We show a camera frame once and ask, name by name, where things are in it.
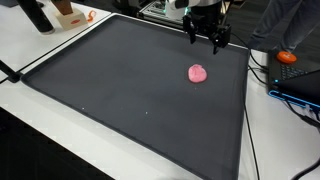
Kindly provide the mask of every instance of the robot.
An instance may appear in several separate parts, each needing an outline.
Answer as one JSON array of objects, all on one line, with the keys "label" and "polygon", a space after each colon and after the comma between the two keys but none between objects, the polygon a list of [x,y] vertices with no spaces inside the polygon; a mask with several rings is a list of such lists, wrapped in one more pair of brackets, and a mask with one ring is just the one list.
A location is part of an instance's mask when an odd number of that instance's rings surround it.
[{"label": "robot", "polygon": [[212,42],[213,54],[230,42],[231,26],[226,16],[221,19],[222,0],[166,0],[170,8],[189,7],[191,11],[183,17],[183,30],[188,33],[190,43],[196,41],[196,34],[208,37]]}]

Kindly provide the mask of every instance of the pink object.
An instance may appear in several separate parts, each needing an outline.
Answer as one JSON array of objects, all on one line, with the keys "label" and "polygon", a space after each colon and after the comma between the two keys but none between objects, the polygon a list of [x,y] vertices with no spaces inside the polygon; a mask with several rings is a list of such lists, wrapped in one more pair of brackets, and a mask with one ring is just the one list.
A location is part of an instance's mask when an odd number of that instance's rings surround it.
[{"label": "pink object", "polygon": [[189,79],[193,83],[200,83],[207,79],[207,72],[201,65],[195,64],[189,68]]}]

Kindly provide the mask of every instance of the white table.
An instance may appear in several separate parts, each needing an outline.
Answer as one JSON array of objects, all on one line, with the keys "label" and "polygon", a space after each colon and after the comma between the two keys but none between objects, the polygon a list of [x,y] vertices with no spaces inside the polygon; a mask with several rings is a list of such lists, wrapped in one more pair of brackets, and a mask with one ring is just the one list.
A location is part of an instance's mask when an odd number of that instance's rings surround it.
[{"label": "white table", "polygon": [[[97,14],[93,22],[88,25],[64,31],[54,16],[54,12],[57,11],[55,6],[49,0],[40,0],[40,2],[44,3],[45,6],[42,10],[55,28],[55,32],[51,35],[41,35],[20,6],[7,8],[0,5],[0,60],[14,71],[20,70],[111,14],[107,11],[73,3],[72,7],[78,8],[85,16],[91,10],[96,11]],[[6,77],[4,73],[0,72],[0,81]]]},{"label": "white table", "polygon": [[[41,58],[25,73],[77,38]],[[266,55],[254,51],[259,62]],[[199,179],[171,161],[19,82],[0,84],[0,106],[115,179]],[[262,180],[290,179],[320,155],[320,136],[287,107],[266,94],[251,73],[247,107]],[[240,180],[256,180],[246,121]],[[316,180],[320,169],[305,176]]]}]

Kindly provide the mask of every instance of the black tray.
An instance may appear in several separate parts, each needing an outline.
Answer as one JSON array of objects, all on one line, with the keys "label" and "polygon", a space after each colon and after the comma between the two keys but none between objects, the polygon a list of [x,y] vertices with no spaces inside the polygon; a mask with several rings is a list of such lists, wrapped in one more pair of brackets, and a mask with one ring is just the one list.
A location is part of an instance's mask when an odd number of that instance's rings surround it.
[{"label": "black tray", "polygon": [[[248,50],[212,50],[116,15],[22,81],[204,179],[237,179]],[[205,82],[188,80],[193,64]]]}]

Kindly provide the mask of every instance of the black stand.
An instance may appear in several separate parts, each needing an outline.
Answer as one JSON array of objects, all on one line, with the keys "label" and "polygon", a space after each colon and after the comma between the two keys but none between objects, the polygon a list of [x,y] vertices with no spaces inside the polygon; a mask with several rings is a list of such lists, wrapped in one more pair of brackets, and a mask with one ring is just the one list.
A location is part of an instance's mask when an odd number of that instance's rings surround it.
[{"label": "black stand", "polygon": [[0,70],[8,75],[8,80],[12,83],[16,83],[20,80],[21,73],[14,72],[9,66],[0,60]]}]

